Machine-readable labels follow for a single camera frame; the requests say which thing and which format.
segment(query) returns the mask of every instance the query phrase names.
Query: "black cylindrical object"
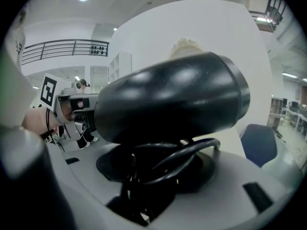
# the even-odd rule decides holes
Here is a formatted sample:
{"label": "black cylindrical object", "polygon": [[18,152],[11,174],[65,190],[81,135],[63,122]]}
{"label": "black cylindrical object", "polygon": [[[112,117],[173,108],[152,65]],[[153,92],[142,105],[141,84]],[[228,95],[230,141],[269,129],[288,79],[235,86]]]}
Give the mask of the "black cylindrical object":
{"label": "black cylindrical object", "polygon": [[114,143],[178,141],[232,127],[249,101],[239,69],[209,52],[161,62],[107,85],[94,121]]}

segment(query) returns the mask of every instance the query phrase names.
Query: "curved white panel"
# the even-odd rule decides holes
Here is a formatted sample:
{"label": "curved white panel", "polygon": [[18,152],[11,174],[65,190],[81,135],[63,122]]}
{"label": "curved white panel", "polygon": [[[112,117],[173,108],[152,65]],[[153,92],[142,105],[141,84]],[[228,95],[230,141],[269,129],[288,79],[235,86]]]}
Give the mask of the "curved white panel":
{"label": "curved white panel", "polygon": [[117,29],[108,59],[127,51],[132,54],[132,71],[136,71],[167,60],[182,37],[229,57],[247,79],[251,101],[248,113],[236,124],[239,134],[248,124],[266,125],[272,94],[270,62],[260,32],[241,4],[184,0],[153,8]]}

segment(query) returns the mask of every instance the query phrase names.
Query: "blue chair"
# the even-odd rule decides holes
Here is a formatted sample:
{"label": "blue chair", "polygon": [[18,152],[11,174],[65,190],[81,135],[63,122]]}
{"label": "blue chair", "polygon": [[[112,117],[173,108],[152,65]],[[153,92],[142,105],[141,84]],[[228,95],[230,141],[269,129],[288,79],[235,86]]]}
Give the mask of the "blue chair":
{"label": "blue chair", "polygon": [[268,126],[250,124],[241,136],[246,158],[260,168],[277,156],[273,129]]}

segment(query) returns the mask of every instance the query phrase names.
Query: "black and white square marker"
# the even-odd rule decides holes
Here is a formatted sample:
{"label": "black and white square marker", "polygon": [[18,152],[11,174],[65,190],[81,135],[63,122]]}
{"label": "black and white square marker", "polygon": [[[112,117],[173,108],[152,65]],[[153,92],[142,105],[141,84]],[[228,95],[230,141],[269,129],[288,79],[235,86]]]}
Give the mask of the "black and white square marker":
{"label": "black and white square marker", "polygon": [[40,95],[40,100],[49,106],[52,106],[54,90],[56,88],[57,81],[49,77],[45,77],[43,90]]}

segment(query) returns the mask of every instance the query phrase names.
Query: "railing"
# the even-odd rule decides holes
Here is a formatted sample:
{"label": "railing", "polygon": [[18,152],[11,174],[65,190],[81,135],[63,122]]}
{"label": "railing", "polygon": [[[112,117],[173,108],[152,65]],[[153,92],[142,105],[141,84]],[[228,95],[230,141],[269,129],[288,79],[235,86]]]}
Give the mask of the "railing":
{"label": "railing", "polygon": [[274,32],[283,19],[286,8],[284,0],[268,0],[265,12],[249,11],[259,30]]}
{"label": "railing", "polygon": [[22,65],[60,56],[107,56],[108,42],[86,39],[64,39],[34,44],[24,48]]}

